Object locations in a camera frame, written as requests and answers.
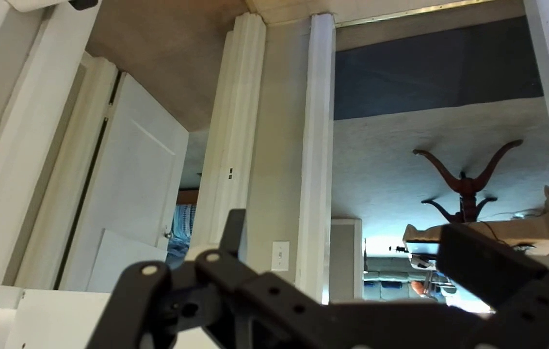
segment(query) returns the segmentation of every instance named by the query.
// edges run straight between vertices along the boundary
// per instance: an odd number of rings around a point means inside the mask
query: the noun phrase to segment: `white door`
[[[122,266],[164,258],[186,143],[188,132],[124,74],[59,289],[110,291]]]

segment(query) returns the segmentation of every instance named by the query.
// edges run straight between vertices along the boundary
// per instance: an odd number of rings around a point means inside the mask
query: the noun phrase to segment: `door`
[[[110,291],[116,266],[164,258],[186,143],[188,132],[122,76],[59,289]]]

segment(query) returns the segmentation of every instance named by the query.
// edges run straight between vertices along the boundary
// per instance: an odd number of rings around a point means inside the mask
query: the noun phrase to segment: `light switch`
[[[271,271],[288,271],[288,242],[273,242]]]

